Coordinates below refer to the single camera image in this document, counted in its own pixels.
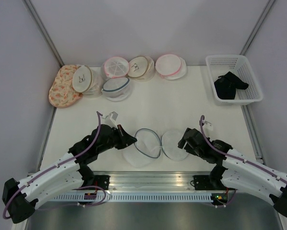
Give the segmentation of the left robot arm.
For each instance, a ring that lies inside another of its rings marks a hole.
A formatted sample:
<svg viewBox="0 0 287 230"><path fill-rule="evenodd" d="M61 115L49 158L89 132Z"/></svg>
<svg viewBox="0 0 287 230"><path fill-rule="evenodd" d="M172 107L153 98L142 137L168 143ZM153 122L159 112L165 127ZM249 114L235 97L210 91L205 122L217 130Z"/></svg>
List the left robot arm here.
<svg viewBox="0 0 287 230"><path fill-rule="evenodd" d="M11 178L4 184L2 200L4 219L14 224L28 219L44 203L69 190L94 186L94 173L88 164L112 148L125 149L137 139L121 125L101 124L90 135L75 143L55 163L19 181Z"/></svg>

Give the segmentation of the black bra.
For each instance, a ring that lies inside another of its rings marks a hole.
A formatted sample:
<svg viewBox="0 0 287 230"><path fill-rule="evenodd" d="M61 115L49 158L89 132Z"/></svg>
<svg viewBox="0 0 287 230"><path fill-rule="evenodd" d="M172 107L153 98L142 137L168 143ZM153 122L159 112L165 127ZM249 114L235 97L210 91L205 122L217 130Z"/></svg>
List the black bra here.
<svg viewBox="0 0 287 230"><path fill-rule="evenodd" d="M237 75L227 72L225 75L219 76L214 82L218 98L222 100L234 100L237 90L246 90L249 84L243 82Z"/></svg>

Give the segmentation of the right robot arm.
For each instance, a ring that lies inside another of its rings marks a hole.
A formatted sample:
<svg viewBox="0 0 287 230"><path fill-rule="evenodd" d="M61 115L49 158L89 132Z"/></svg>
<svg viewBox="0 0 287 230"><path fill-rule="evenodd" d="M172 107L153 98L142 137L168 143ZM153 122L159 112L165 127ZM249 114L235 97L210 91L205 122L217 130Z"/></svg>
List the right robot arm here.
<svg viewBox="0 0 287 230"><path fill-rule="evenodd" d="M187 128L178 148L214 164L209 185L227 187L248 193L269 203L287 218L287 174L245 158L221 140L210 141L203 131Z"/></svg>

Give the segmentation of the blue-trim mesh laundry bag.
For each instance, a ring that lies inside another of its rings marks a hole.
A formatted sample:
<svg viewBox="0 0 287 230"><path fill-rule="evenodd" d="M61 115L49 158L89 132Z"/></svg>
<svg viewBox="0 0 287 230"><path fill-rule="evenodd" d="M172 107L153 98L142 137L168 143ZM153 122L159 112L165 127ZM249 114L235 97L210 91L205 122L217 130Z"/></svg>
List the blue-trim mesh laundry bag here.
<svg viewBox="0 0 287 230"><path fill-rule="evenodd" d="M145 167L164 154L173 161L183 161L188 153L178 148L183 137L178 130L169 130L161 137L153 130L141 128L135 133L137 142L122 151L124 159L135 168Z"/></svg>

